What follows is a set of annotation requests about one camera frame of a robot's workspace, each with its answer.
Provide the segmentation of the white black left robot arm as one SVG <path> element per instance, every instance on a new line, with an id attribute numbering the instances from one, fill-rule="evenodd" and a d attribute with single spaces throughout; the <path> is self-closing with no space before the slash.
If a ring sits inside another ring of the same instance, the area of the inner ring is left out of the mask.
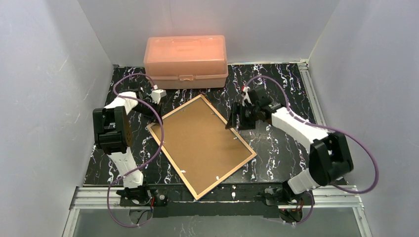
<path id="1" fill-rule="evenodd" d="M 131 146 L 134 142 L 128 115 L 139 112 L 152 122 L 161 118 L 161 100 L 167 95 L 155 86 L 150 96 L 143 97 L 137 89 L 120 93 L 110 104 L 92 112 L 95 146 L 116 165 L 125 188 L 145 185 L 143 173 L 137 169 Z"/>

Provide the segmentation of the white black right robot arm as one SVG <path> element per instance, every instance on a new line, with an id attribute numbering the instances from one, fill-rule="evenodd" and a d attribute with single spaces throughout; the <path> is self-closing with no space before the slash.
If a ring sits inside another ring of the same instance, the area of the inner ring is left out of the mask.
<path id="1" fill-rule="evenodd" d="M 353 170 L 354 165 L 344 134 L 326 132 L 302 123 L 290 112 L 285 100 L 272 100 L 261 87 L 242 90 L 242 101 L 235 102 L 226 129 L 254 129 L 258 120 L 284 131 L 309 152 L 309 165 L 304 171 L 282 183 L 276 196 L 291 199 L 305 191 L 326 186 Z"/>

